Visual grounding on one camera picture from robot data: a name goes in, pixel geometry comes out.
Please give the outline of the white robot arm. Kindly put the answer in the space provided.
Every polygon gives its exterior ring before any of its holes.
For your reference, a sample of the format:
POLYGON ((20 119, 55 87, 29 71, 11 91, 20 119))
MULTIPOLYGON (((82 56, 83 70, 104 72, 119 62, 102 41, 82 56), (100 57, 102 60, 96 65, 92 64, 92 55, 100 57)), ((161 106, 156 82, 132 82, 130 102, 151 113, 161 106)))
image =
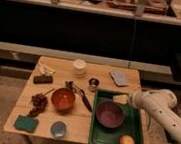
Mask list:
POLYGON ((173 110, 178 101, 168 89, 129 93, 131 107, 145 109, 172 137, 181 144, 181 118, 173 110))

